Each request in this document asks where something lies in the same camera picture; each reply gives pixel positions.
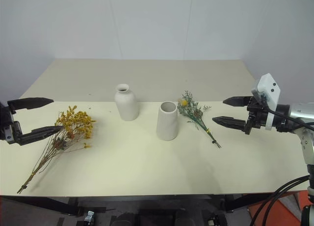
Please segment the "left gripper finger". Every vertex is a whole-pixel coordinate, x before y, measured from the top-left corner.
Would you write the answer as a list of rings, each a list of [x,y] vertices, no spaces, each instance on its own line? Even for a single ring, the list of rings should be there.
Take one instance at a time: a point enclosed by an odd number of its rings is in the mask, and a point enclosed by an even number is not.
[[[22,146],[22,145],[26,145],[29,143],[46,139],[49,136],[58,133],[62,129],[63,129],[63,126],[46,126],[46,127],[34,129],[28,134],[21,135],[18,138],[18,144]]]
[[[54,102],[54,100],[52,100],[52,99],[34,97],[34,98],[10,100],[7,102],[7,104],[11,110],[11,113],[16,113],[16,110],[35,109],[35,108],[43,107],[43,106],[48,105],[48,104],[53,103],[53,102]]]

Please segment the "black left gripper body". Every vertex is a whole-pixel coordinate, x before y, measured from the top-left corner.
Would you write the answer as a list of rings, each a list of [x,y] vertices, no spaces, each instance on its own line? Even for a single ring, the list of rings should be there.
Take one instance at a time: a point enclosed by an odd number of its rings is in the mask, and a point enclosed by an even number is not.
[[[0,103],[0,139],[9,144],[18,144],[18,138],[21,135],[20,123],[14,121],[9,106]]]

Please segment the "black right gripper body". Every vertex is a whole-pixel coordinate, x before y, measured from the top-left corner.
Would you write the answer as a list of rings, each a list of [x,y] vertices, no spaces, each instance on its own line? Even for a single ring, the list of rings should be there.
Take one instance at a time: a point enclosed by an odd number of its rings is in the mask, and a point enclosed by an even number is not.
[[[252,128],[266,126],[268,112],[254,97],[245,97],[244,105],[247,106],[249,114],[243,131],[249,135]]]

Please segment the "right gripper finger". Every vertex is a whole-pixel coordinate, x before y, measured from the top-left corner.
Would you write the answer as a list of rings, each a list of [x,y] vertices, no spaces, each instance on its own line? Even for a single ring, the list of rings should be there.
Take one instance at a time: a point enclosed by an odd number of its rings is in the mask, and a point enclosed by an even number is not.
[[[233,117],[219,116],[213,117],[212,120],[226,128],[237,129],[241,131],[243,131],[246,126],[246,122],[244,120],[235,119]]]
[[[252,100],[252,96],[236,96],[223,100],[223,103],[233,107],[245,107]]]

